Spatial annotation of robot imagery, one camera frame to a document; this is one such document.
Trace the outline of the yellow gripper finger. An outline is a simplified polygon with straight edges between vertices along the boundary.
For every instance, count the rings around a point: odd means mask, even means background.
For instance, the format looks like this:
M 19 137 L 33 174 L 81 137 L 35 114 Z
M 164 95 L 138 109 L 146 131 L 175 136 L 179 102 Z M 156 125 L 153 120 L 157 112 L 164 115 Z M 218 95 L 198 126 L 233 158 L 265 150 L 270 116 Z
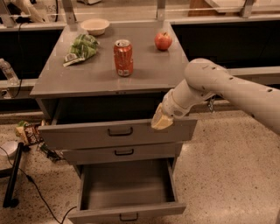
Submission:
M 173 119 L 166 115 L 163 111 L 163 104 L 157 106 L 157 110 L 152 117 L 151 127 L 155 130 L 163 130 L 173 124 Z

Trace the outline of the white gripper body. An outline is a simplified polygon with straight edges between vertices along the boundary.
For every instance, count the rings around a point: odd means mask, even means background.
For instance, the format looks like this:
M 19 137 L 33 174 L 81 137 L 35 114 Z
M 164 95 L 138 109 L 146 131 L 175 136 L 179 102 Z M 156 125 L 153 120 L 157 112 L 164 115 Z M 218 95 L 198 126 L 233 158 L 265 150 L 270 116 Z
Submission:
M 173 118 L 180 119 L 189 113 L 188 108 L 182 108 L 179 106 L 175 100 L 173 99 L 173 90 L 171 89 L 162 100 L 162 111 L 163 114 Z

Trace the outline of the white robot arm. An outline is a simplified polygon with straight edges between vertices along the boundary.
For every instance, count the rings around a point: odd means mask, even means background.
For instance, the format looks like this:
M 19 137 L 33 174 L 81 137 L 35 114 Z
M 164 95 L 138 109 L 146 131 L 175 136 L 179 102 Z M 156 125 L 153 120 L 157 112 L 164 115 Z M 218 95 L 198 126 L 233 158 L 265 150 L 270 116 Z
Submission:
M 188 207 L 181 224 L 279 224 L 279 92 L 233 76 L 207 59 L 190 61 L 151 126 L 164 130 L 218 95 L 237 113 L 202 115 L 179 161 Z

